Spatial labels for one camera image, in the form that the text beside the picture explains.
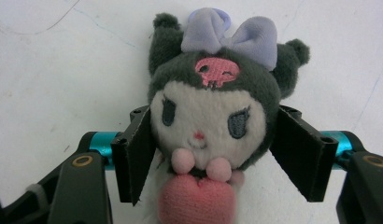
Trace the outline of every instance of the lavender bow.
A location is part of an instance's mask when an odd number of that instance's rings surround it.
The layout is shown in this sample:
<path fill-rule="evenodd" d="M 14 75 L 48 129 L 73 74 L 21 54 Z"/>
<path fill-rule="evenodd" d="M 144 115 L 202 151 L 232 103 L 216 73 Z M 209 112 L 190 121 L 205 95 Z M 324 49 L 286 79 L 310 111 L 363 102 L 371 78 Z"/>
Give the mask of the lavender bow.
<path fill-rule="evenodd" d="M 229 16 L 215 8 L 201 8 L 189 17 L 183 36 L 183 52 L 204 50 L 210 54 L 221 48 L 249 57 L 272 71 L 277 64 L 277 29 L 265 17 L 253 17 L 241 24 L 232 37 L 224 37 L 230 26 Z"/>

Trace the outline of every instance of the plush toy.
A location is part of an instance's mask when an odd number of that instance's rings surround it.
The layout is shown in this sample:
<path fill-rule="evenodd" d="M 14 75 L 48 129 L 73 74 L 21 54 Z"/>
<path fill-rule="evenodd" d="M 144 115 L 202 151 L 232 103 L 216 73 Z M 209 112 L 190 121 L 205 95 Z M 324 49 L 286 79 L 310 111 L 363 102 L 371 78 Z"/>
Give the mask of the plush toy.
<path fill-rule="evenodd" d="M 157 218 L 235 223 L 243 171 L 269 148 L 279 101 L 293 92 L 308 47 L 297 39 L 277 44 L 276 27 L 264 17 L 226 37 L 230 18 L 215 8 L 194 11 L 184 32 L 166 13 L 153 24 L 149 103 L 163 154 Z"/>

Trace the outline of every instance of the blue anodized part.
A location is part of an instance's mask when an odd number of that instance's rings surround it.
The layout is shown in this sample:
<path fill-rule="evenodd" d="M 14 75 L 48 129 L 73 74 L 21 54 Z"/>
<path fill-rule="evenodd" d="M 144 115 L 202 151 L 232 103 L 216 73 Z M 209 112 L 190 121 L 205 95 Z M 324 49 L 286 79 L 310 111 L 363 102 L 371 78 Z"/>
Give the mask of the blue anodized part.
<path fill-rule="evenodd" d="M 106 170 L 114 170 L 114 163 L 112 157 L 112 147 L 110 143 L 118 133 L 113 132 L 99 132 L 96 133 L 90 142 L 90 150 L 98 151 L 101 156 L 107 158 Z"/>
<path fill-rule="evenodd" d="M 352 152 L 352 144 L 349 141 L 349 139 L 346 137 L 345 134 L 343 134 L 340 131 L 324 131 L 321 132 L 323 135 L 331 137 L 336 139 L 339 142 L 339 145 L 337 146 L 336 150 L 336 160 L 340 161 L 343 160 L 342 155 L 344 155 L 347 152 Z M 334 169 L 341 169 L 341 166 L 338 164 L 333 165 Z"/>

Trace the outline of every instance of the blue eye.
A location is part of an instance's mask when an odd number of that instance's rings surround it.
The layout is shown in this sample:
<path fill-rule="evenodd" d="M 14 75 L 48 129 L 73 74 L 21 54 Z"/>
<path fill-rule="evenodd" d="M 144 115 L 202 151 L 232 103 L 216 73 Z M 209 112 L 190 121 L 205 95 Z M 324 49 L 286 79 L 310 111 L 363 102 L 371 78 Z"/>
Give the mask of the blue eye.
<path fill-rule="evenodd" d="M 168 100 L 165 96 L 164 98 L 165 99 L 163 100 L 163 124 L 169 127 L 174 122 L 175 110 L 177 109 L 177 105 L 173 101 Z"/>
<path fill-rule="evenodd" d="M 229 134 L 232 138 L 240 139 L 247 133 L 247 120 L 250 107 L 231 114 L 227 120 Z"/>

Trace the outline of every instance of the pink skull emblem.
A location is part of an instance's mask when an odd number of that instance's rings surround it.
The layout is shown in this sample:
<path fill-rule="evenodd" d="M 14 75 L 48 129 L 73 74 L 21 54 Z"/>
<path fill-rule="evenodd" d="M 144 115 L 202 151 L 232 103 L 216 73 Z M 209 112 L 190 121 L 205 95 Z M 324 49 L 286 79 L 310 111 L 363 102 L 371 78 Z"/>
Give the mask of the pink skull emblem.
<path fill-rule="evenodd" d="M 222 58 L 204 58 L 197 62 L 195 71 L 203 78 L 203 85 L 211 89 L 236 80 L 240 73 L 236 63 Z"/>

